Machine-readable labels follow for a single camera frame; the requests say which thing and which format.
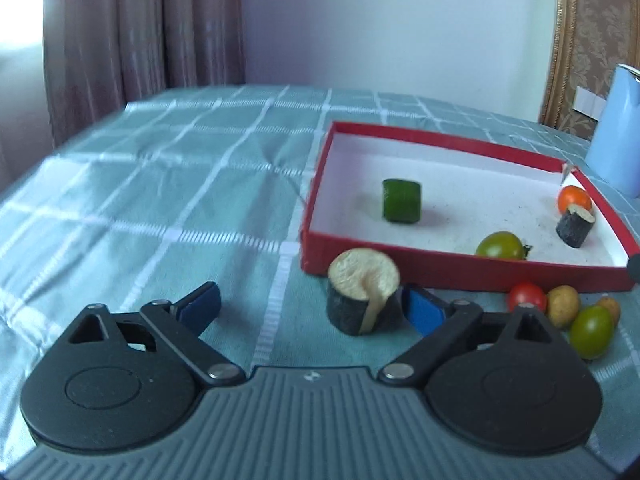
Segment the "brown longan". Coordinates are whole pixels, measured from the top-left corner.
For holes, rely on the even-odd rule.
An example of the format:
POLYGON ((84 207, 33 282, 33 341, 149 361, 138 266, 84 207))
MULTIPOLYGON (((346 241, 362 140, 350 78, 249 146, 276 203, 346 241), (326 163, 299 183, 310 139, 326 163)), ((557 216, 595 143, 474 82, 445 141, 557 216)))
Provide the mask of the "brown longan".
POLYGON ((576 318, 580 309, 578 291, 570 285, 561 285, 547 294, 547 318, 559 330, 565 330, 576 318))
POLYGON ((612 316, 612 322, 614 326, 617 326, 620 322, 620 303, 612 296, 602 296, 596 305, 608 310, 608 313, 612 316))

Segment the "green tomato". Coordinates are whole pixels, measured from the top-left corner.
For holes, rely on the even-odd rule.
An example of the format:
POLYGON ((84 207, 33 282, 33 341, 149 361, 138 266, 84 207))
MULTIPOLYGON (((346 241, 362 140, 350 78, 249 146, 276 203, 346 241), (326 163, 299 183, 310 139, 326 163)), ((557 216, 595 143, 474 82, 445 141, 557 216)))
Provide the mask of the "green tomato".
POLYGON ((479 257, 525 260, 532 246, 524 244, 515 234, 509 231, 498 231, 487 235, 475 249, 479 257))
POLYGON ((601 306, 581 310, 570 326, 568 341, 583 360, 600 358, 611 343, 614 323, 610 312, 601 306))

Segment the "red cherry tomato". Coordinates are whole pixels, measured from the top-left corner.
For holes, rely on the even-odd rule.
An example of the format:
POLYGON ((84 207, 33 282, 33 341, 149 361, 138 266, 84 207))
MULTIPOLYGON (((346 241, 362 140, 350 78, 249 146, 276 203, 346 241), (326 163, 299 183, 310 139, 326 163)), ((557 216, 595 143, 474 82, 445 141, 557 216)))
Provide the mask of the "red cherry tomato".
POLYGON ((506 296, 506 307, 510 312, 518 306, 535 307, 544 312, 547 310, 548 298, 538 285, 523 282, 515 285, 506 296))

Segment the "large dark sugarcane piece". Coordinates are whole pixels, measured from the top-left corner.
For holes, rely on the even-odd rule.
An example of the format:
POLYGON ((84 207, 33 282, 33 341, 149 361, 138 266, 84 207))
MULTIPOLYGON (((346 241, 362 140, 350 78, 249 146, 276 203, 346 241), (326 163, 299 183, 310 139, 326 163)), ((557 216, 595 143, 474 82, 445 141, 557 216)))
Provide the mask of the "large dark sugarcane piece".
POLYGON ((374 332, 388 315, 390 298, 400 285, 400 273, 384 252, 352 248, 339 254, 328 270, 326 316, 343 334, 374 332))

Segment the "green cucumber piece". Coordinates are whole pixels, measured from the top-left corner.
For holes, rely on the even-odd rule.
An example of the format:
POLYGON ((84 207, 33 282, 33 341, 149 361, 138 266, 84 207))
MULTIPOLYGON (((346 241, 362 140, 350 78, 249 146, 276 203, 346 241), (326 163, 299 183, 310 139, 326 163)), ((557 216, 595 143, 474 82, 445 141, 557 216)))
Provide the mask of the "green cucumber piece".
POLYGON ((389 222, 416 223, 421 219, 422 188, 419 182, 383 181, 383 217, 389 222))

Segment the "small dark sugarcane piece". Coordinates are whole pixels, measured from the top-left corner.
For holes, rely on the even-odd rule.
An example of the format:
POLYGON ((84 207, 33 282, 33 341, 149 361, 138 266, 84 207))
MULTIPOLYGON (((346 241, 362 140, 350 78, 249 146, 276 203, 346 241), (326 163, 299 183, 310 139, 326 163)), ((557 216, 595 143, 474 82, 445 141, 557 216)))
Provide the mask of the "small dark sugarcane piece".
POLYGON ((588 209, 569 204, 556 225, 555 232, 571 248, 581 248, 595 223, 596 218, 588 209))

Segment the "orange tangerine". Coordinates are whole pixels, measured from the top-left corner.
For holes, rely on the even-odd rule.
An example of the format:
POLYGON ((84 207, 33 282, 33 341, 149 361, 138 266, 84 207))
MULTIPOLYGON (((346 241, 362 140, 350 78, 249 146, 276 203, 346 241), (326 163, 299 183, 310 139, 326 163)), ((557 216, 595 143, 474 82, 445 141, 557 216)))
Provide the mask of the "orange tangerine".
POLYGON ((585 210, 592 211, 590 196, 583 188, 578 188, 576 185, 567 185, 561 188, 556 198, 556 204, 560 214, 564 214, 570 205, 577 205, 585 208, 585 210))

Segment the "light blue kettle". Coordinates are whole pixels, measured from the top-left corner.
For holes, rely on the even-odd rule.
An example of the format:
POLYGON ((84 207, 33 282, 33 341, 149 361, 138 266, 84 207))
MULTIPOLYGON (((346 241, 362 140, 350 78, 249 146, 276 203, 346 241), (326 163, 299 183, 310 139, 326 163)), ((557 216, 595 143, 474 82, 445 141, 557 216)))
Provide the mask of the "light blue kettle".
POLYGON ((639 70, 617 64, 608 99, 594 130, 586 163, 612 188, 639 196, 639 70))

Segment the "green tomato in box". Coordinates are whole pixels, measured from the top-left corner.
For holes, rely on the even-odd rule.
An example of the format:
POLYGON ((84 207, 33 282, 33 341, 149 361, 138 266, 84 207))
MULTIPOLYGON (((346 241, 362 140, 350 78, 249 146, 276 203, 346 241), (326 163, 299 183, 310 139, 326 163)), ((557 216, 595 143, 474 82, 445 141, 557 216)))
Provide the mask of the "green tomato in box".
POLYGON ((487 235, 475 249, 479 257, 525 260, 532 246, 524 244, 515 234, 509 231, 498 231, 487 235))

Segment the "red shallow cardboard box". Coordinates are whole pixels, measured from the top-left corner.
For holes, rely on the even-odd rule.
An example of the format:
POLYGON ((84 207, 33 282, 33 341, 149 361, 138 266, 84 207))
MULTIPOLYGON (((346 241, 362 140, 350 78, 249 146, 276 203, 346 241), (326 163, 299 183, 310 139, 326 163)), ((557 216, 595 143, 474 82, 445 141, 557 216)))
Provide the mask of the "red shallow cardboard box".
POLYGON ((426 287, 505 292, 521 282, 626 292, 638 240, 582 170, 554 157, 448 134, 337 122, 324 144, 300 228, 300 265, 322 275, 342 252, 389 255, 401 278, 426 287), (421 219, 383 217, 383 181, 419 182, 421 219), (561 188, 583 188, 596 223, 581 248, 555 232, 561 188), (479 257, 498 231, 532 246, 525 260, 479 257))

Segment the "checked teal tablecloth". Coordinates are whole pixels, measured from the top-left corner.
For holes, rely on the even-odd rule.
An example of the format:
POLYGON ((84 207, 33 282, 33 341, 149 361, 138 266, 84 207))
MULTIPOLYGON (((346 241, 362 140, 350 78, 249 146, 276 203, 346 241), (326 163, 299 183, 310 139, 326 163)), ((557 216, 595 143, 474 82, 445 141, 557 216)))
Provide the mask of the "checked teal tablecloth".
POLYGON ((205 332, 243 365, 366 363, 375 348, 321 327, 326 286, 303 273, 303 201, 330 125, 457 134, 582 162, 584 140, 536 122, 400 94, 304 87, 172 90, 76 136, 1 199, 1 463, 34 442, 28 373, 89 302, 128 311, 201 282, 222 292, 205 332))

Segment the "pink patterned curtain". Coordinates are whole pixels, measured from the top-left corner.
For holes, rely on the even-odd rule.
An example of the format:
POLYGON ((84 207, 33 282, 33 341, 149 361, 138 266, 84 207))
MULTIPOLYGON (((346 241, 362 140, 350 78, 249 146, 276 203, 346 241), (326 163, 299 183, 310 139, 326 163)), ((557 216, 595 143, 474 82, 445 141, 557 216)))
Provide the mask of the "pink patterned curtain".
POLYGON ((43 0, 55 144, 173 88, 244 84, 242 0, 43 0))

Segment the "white wall socket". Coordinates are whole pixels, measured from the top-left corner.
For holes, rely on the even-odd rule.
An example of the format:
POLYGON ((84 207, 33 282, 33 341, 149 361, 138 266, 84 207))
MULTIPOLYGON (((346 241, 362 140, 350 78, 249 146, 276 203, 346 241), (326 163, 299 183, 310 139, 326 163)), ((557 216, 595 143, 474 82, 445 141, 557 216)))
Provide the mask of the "white wall socket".
POLYGON ((602 98, 602 96, 598 96, 590 90, 582 87, 576 88, 573 102, 573 110, 575 112, 598 122, 605 105, 606 99, 602 98))

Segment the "gold frame moulding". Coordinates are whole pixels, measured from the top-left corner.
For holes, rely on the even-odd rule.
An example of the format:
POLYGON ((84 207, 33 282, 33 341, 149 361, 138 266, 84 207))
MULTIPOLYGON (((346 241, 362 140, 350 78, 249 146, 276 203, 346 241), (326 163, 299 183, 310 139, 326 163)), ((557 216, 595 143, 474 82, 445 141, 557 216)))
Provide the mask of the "gold frame moulding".
POLYGON ((570 80, 574 51, 577 0, 555 0, 552 55, 546 91, 538 122, 556 128, 559 125, 570 80))

